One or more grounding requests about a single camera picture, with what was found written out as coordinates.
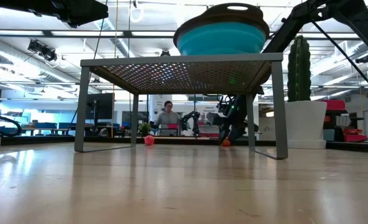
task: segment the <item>bowl lid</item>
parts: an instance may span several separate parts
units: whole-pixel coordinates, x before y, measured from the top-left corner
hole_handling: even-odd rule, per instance
[[[263,20],[263,12],[257,6],[244,3],[225,3],[213,6],[201,15],[183,23],[174,33],[174,45],[177,47],[177,40],[187,32],[203,25],[219,22],[249,24],[264,32],[266,37],[270,35],[270,28]]]

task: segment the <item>ball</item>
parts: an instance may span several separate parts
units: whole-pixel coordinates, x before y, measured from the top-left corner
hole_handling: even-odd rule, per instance
[[[154,141],[155,141],[155,139],[154,139],[154,137],[152,137],[152,136],[147,136],[147,137],[145,137],[145,139],[144,139],[144,143],[145,143],[145,145],[146,145],[146,146],[151,146],[151,145],[153,145],[153,144],[154,144]]]
[[[229,147],[231,145],[231,143],[229,142],[228,139],[224,139],[223,143],[221,143],[221,146],[223,147]]]

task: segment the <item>gray shirt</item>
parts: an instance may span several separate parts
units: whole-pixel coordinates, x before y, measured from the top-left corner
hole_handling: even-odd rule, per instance
[[[170,113],[166,113],[163,112],[158,116],[158,119],[156,120],[156,122],[154,123],[154,125],[159,126],[161,125],[161,128],[167,128],[167,124],[179,124],[180,123],[180,115],[178,115],[178,113],[176,112],[170,112]],[[160,130],[159,134],[161,136],[169,136],[171,134],[173,135],[177,135],[177,130],[173,129],[173,130]]]

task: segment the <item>perforated tabletop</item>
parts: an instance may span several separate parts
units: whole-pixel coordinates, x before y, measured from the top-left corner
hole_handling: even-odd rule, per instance
[[[82,67],[135,94],[236,94],[269,77],[282,53],[82,60]]]

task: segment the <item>white planter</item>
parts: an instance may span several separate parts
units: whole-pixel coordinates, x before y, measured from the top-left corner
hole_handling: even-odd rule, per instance
[[[323,140],[325,102],[289,102],[285,104],[285,112],[289,148],[326,148],[326,141]]]

